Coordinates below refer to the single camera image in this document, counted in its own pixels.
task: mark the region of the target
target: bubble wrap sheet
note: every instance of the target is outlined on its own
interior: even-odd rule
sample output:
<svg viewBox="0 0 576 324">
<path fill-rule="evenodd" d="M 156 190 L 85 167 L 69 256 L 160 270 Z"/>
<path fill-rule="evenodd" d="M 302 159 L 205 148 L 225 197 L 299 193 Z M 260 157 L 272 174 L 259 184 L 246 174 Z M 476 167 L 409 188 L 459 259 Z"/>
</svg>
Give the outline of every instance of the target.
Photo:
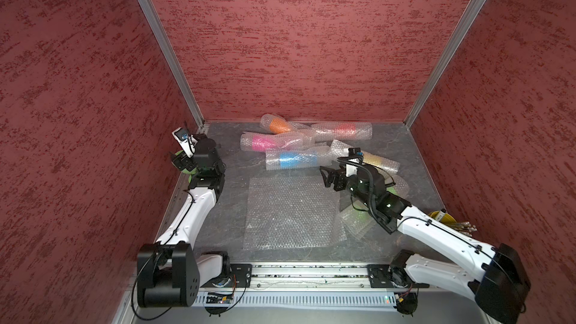
<svg viewBox="0 0 576 324">
<path fill-rule="evenodd" d="M 334 139 L 369 140 L 372 139 L 372 124 L 364 122 L 328 121 L 312 124 L 316 130 L 317 141 Z"/>
<path fill-rule="evenodd" d="M 398 175 L 392 176 L 396 185 L 389 187 L 388 191 L 395 194 L 401 198 L 407 198 L 410 187 L 408 183 Z M 355 200 L 354 206 L 358 209 L 367 209 L 364 203 Z M 338 214 L 342 223 L 348 229 L 348 232 L 352 234 L 357 240 L 361 240 L 362 237 L 368 233 L 368 231 L 376 224 L 376 221 L 367 212 L 357 211 L 349 205 L 346 209 Z"/>
<path fill-rule="evenodd" d="M 327 145 L 306 150 L 266 150 L 266 170 L 328 166 L 332 158 Z"/>
<path fill-rule="evenodd" d="M 348 156 L 348 148 L 352 148 L 352 146 L 339 140 L 334 140 L 332 145 L 330 145 L 330 149 L 334 154 L 334 158 L 338 158 L 339 156 Z M 364 162 L 366 164 L 372 164 L 374 166 L 383 168 L 392 175 L 398 173 L 400 163 L 386 159 L 385 157 L 370 154 L 365 151 L 362 151 L 362 154 L 364 154 Z M 384 175 L 382 170 L 378 169 L 378 172 Z"/>
<path fill-rule="evenodd" d="M 313 145 L 314 139 L 300 132 L 282 134 L 245 132 L 240 137 L 240 149 L 244 151 L 265 152 L 269 149 L 308 149 Z"/>
<path fill-rule="evenodd" d="M 346 239 L 340 193 L 319 176 L 252 178 L 244 249 L 311 248 Z"/>
<path fill-rule="evenodd" d="M 296 121 L 289 121 L 288 123 L 296 127 L 296 129 L 310 129 L 309 125 L 298 123 Z"/>
<path fill-rule="evenodd" d="M 260 127 L 274 134 L 294 132 L 298 129 L 281 116 L 274 114 L 264 114 L 262 118 L 260 118 Z"/>
</svg>

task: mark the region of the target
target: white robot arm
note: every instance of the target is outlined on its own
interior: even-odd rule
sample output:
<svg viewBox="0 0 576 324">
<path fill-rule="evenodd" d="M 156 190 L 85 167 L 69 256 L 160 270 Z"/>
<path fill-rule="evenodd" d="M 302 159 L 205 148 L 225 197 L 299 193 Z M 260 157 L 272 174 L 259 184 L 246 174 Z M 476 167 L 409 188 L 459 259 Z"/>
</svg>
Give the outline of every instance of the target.
<svg viewBox="0 0 576 324">
<path fill-rule="evenodd" d="M 477 241 L 436 221 L 386 190 L 391 183 L 377 168 L 363 163 L 360 148 L 339 157 L 340 169 L 320 167 L 324 185 L 349 190 L 366 204 L 370 216 L 389 234 L 399 231 L 427 244 L 454 263 L 427 259 L 401 250 L 389 266 L 388 279 L 399 287 L 435 285 L 474 300 L 489 316 L 514 324 L 523 313 L 530 281 L 518 253 Z"/>
<path fill-rule="evenodd" d="M 138 253 L 136 283 L 141 307 L 191 306 L 199 287 L 214 277 L 229 275 L 225 253 L 204 254 L 198 260 L 192 253 L 198 232 L 222 192 L 226 166 L 215 141 L 206 135 L 193 136 L 181 127 L 172 135 L 182 147 L 172 156 L 172 163 L 191 173 L 191 180 L 174 221 L 155 243 L 144 244 Z M 165 266 L 168 260 L 171 266 Z"/>
</svg>

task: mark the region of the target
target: wire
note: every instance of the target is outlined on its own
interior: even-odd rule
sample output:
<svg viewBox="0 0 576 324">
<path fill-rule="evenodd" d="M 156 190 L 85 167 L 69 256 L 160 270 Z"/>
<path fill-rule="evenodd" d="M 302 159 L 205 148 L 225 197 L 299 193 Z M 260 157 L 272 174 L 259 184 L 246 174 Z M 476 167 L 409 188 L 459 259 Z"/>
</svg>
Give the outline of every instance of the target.
<svg viewBox="0 0 576 324">
<path fill-rule="evenodd" d="M 410 284 L 410 287 L 408 288 L 408 290 L 403 292 L 402 294 L 400 294 L 399 297 L 406 296 L 408 293 L 410 293 L 411 290 L 412 290 L 412 284 Z"/>
<path fill-rule="evenodd" d="M 454 233 L 450 233 L 448 230 L 432 224 L 433 221 L 432 221 L 432 222 L 428 222 L 428 220 L 424 220 L 424 219 L 418 218 L 418 217 L 416 217 L 416 216 L 407 216 L 407 217 L 405 217 L 404 219 L 402 219 L 402 220 L 399 222 L 399 224 L 396 226 L 396 230 L 398 230 L 398 229 L 400 228 L 400 226 L 402 225 L 402 223 L 405 222 L 405 221 L 408 220 L 408 219 L 418 219 L 418 220 L 420 220 L 420 221 L 423 221 L 424 223 L 426 223 L 426 224 L 428 224 L 428 225 L 431 225 L 431 226 L 433 226 L 433 227 L 435 227 L 435 228 L 438 228 L 438 229 L 440 229 L 440 230 L 442 230 L 442 231 L 450 234 L 451 236 L 454 236 L 456 239 L 465 242 L 465 243 L 466 243 L 467 245 L 469 245 L 471 248 L 477 249 L 480 253 L 482 253 L 482 254 L 484 254 L 485 256 L 487 256 L 487 257 L 491 260 L 492 263 L 498 265 L 498 267 L 500 268 L 500 270 L 502 271 L 502 273 L 504 273 L 504 275 L 506 275 L 506 277 L 508 278 L 508 280 L 510 280 L 511 283 L 514 283 L 514 281 L 513 281 L 512 278 L 508 275 L 508 273 L 506 272 L 506 270 L 504 270 L 504 268 L 500 265 L 500 263 L 496 262 L 492 256 L 489 256 L 488 254 L 486 254 L 482 249 L 478 249 L 478 248 L 472 246 L 472 245 L 471 245 L 470 243 L 468 243 L 466 240 L 464 240 L 464 239 L 462 239 L 461 237 L 455 235 Z M 516 294 L 518 294 L 518 298 L 520 299 L 520 298 L 521 298 L 520 291 L 518 291 L 518 289 L 516 288 L 516 286 L 512 285 L 512 287 L 514 288 L 514 290 L 516 291 Z M 526 313 L 526 303 L 522 303 L 522 306 L 523 306 L 523 309 L 520 311 L 520 313 L 523 314 L 523 313 Z"/>
<path fill-rule="evenodd" d="M 229 311 L 229 310 L 231 310 L 233 307 L 235 307 L 236 304 L 240 303 L 240 301 L 241 301 L 242 298 L 244 297 L 244 294 L 246 293 L 246 288 L 248 288 L 248 280 L 247 280 L 247 279 L 244 279 L 244 291 L 242 292 L 242 295 L 240 296 L 240 299 L 238 299 L 238 300 L 237 300 L 234 304 L 232 304 L 231 306 L 227 307 L 226 310 L 224 310 L 223 312 L 217 313 L 218 316 L 220 316 L 221 314 L 226 313 L 227 311 Z M 232 294 L 234 294 L 234 291 L 235 291 L 235 290 L 236 290 L 236 275 L 234 275 L 234 289 L 232 289 Z M 211 308 L 204 306 L 204 309 L 206 309 L 206 311 L 207 311 L 208 313 L 210 313 L 211 315 L 212 315 L 212 314 L 216 314 L 216 313 L 211 313 L 211 312 L 210 312 L 209 309 L 211 309 Z"/>
<path fill-rule="evenodd" d="M 192 205 L 194 204 L 194 196 L 192 195 L 192 193 L 190 193 L 190 191 L 186 191 L 184 190 L 186 193 L 188 193 L 188 195 L 190 195 L 190 198 L 192 199 L 192 201 L 190 202 L 190 206 L 188 207 L 188 209 L 186 209 L 186 213 L 184 213 L 184 216 L 182 217 L 182 219 L 180 219 L 180 222 L 178 223 L 178 225 L 176 226 L 176 228 L 174 228 L 174 230 L 172 231 L 172 234 L 170 235 L 170 237 L 168 238 L 168 240 L 166 242 L 164 242 L 164 244 L 160 244 L 160 246 L 162 245 L 166 245 L 166 243 L 169 243 L 170 240 L 172 240 L 172 238 L 174 238 L 174 236 L 176 235 L 177 231 L 178 231 L 178 227 L 180 227 L 180 225 L 182 224 L 182 221 L 184 221 L 184 218 L 186 218 L 186 214 L 188 214 L 188 212 L 190 212 L 190 208 L 192 207 Z M 161 254 L 160 252 L 157 253 L 158 257 L 156 258 L 156 261 L 154 262 L 154 267 L 156 267 L 156 264 L 158 263 L 158 260 L 160 260 Z M 142 265 L 142 267 L 140 268 L 140 271 L 138 272 L 138 274 L 136 275 L 136 279 L 134 280 L 134 284 L 132 285 L 132 294 L 130 295 L 130 307 L 132 308 L 132 312 L 134 313 L 134 315 L 140 319 L 140 320 L 144 320 L 146 322 L 150 321 L 150 320 L 156 320 L 159 317 L 162 317 L 162 315 L 166 314 L 170 309 L 172 309 L 172 307 L 169 307 L 168 309 L 166 309 L 165 311 L 163 311 L 161 314 L 156 315 L 153 318 L 143 318 L 142 316 L 140 316 L 138 313 L 136 313 L 136 308 L 134 307 L 134 289 L 136 288 L 136 283 L 138 282 L 138 278 L 140 278 L 140 274 L 142 274 L 142 270 L 144 270 L 144 268 L 146 267 L 146 265 L 148 265 L 148 263 L 150 262 L 150 260 L 152 259 L 152 257 L 154 256 L 154 253 L 152 253 L 152 255 L 148 258 L 148 260 L 146 260 L 146 262 L 144 263 L 144 265 Z"/>
<path fill-rule="evenodd" d="M 246 293 L 246 288 L 248 288 L 248 281 L 244 280 L 244 291 L 242 292 L 242 295 L 240 296 L 240 299 L 238 299 L 237 302 L 235 302 L 234 304 L 232 304 L 232 306 L 230 306 L 229 308 L 227 308 L 225 311 L 221 312 L 220 314 L 226 313 L 227 311 L 229 311 L 230 309 L 232 309 L 233 307 L 236 306 L 236 304 L 240 303 L 240 301 L 242 300 L 242 298 L 244 297 L 244 294 Z"/>
<path fill-rule="evenodd" d="M 368 163 L 365 163 L 365 162 L 364 162 L 364 165 L 370 165 L 371 167 L 374 167 L 374 168 L 376 168 L 376 169 L 380 169 L 381 171 L 384 171 L 388 176 L 390 176 L 390 179 L 392 179 L 392 182 L 391 182 L 391 183 L 388 183 L 388 184 L 385 184 L 387 187 L 388 187 L 388 186 L 394 186 L 394 185 L 396 185 L 396 182 L 394 181 L 394 178 L 392 177 L 392 175 L 390 175 L 390 173 L 389 173 L 386 169 L 380 168 L 380 167 L 375 166 L 374 164 L 368 164 Z"/>
<path fill-rule="evenodd" d="M 354 206 L 354 195 L 352 195 L 352 194 L 350 194 L 350 201 L 352 202 L 352 208 L 354 208 L 354 210 L 359 211 L 359 212 L 368 212 L 367 209 L 356 208 Z"/>
<path fill-rule="evenodd" d="M 368 170 L 367 168 L 364 168 L 361 164 L 356 163 L 356 162 L 352 162 L 348 159 L 344 159 L 345 157 L 339 157 L 336 159 L 336 161 L 338 163 L 342 163 L 342 164 L 346 164 L 346 165 L 352 165 L 353 167 L 356 168 L 361 168 L 362 170 L 365 170 L 366 173 L 368 174 L 368 180 L 370 180 L 370 183 L 368 185 L 368 204 L 366 205 L 368 207 L 368 211 L 370 213 L 370 216 L 372 218 L 376 218 L 376 214 L 374 213 L 375 210 L 374 208 L 372 208 L 372 193 L 374 191 L 374 178 L 372 177 L 372 173 L 370 172 L 370 170 Z"/>
<path fill-rule="evenodd" d="M 186 120 L 184 120 L 184 127 L 186 128 L 186 131 L 188 132 L 188 147 L 190 148 L 190 154 L 194 154 L 194 151 L 192 150 L 192 139 L 190 139 L 190 137 L 192 136 L 192 133 L 190 133 L 190 129 L 188 129 L 188 124 L 186 123 Z"/>
</svg>

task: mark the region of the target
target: green object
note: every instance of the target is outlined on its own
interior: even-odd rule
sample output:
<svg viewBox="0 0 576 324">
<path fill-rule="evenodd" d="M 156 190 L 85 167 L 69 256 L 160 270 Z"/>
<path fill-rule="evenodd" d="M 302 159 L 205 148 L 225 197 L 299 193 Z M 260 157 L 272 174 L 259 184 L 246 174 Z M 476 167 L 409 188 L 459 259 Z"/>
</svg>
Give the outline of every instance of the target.
<svg viewBox="0 0 576 324">
<path fill-rule="evenodd" d="M 183 152 L 183 150 L 177 152 L 176 155 L 180 155 L 180 153 L 182 153 L 182 152 Z M 192 176 L 194 174 L 196 174 L 197 171 L 198 171 L 197 168 L 194 168 L 194 170 L 192 170 L 192 171 L 190 171 L 188 169 L 184 169 L 182 172 L 184 174 L 190 174 L 190 176 L 188 177 L 188 183 L 190 183 L 192 181 Z"/>
</svg>

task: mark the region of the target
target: red textured wall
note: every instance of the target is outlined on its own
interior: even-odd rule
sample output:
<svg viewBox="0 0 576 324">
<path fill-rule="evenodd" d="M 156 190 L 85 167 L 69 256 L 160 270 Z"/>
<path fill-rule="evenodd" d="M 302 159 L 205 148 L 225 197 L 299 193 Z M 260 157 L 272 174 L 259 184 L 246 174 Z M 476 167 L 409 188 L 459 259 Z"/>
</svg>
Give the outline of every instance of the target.
<svg viewBox="0 0 576 324">
<path fill-rule="evenodd" d="M 488 0 L 412 127 L 449 211 L 520 252 L 520 323 L 576 323 L 574 3 Z"/>
<path fill-rule="evenodd" d="M 153 0 L 206 119 L 402 121 L 469 0 Z"/>
<path fill-rule="evenodd" d="M 189 111 L 136 0 L 0 10 L 0 322 L 108 323 Z"/>
</svg>

